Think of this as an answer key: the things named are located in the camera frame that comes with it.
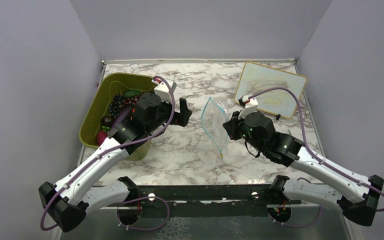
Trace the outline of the clear zip top bag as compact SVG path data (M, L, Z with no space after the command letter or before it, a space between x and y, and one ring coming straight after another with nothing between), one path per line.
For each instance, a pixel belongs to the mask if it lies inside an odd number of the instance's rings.
M223 159L228 134L223 124L229 120L228 101L225 97L208 97L201 113L201 127L214 145L216 155Z

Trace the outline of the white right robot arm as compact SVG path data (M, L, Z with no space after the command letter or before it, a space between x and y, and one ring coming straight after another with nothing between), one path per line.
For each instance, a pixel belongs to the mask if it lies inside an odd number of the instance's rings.
M307 148L303 141L275 130L272 120L256 111L239 118L235 111L223 123L231 140L244 140L258 154L271 162L304 172L320 184L299 182L278 175L268 190L269 199L280 204L285 201L305 201L339 209L351 222L370 227L373 224L384 179L378 175L364 176L347 170Z

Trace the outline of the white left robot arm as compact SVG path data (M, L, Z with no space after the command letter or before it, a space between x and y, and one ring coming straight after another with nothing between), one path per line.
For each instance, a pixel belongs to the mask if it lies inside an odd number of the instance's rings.
M95 210L117 202L127 206L135 203L136 185L130 179L96 189L93 186L115 164L163 134L169 125L185 127L192 115L186 99L179 99L179 109L175 111L174 103L159 93L144 94L86 161L56 183L46 181L39 187L41 230L58 227L70 232Z

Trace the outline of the yellow framed whiteboard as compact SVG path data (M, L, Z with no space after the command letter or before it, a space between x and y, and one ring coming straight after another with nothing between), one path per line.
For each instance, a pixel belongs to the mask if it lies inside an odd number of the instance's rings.
M253 95L267 89L277 88L256 97L257 109L290 119L297 110L297 103L290 93L281 90L281 88L290 90L299 98L307 82L308 79L303 75L260 63L246 62L241 72L234 100L238 103L239 99L245 95Z

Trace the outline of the green toy cucumber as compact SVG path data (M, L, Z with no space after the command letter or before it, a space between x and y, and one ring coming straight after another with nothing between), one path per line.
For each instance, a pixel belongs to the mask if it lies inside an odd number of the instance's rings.
M127 89L125 92L122 94L122 99L127 100L127 99L139 99L142 96L143 92L140 90L136 89Z

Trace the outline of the dark purple toy grapes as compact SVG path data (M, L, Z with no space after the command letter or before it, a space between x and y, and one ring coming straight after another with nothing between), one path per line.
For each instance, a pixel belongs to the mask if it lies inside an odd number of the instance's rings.
M132 95L130 93L127 95L120 93L116 94L108 107L109 116L115 118L123 108L134 107L141 96L141 93L139 95Z

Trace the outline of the olive green plastic bin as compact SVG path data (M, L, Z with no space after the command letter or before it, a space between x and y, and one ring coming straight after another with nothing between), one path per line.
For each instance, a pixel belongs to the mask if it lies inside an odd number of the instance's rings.
M111 73L106 76L89 107L89 110L80 127L78 137L87 148L96 150L98 146L97 135L102 130L101 118L109 114L110 103L116 94L123 94L127 90L148 92L156 86L152 77L131 73Z

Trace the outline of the red toy fruit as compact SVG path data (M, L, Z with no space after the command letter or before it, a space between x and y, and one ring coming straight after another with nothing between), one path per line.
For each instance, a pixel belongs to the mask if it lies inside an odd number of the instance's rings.
M107 137L108 137L108 135L105 131L103 131L103 130L99 131L96 134L96 145L101 146Z

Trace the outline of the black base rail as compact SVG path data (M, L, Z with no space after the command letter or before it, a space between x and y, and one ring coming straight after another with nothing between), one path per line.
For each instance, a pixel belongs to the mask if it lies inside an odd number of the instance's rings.
M299 205L273 184L135 185L128 177L127 199L110 204L122 216L141 218L266 217L269 206Z

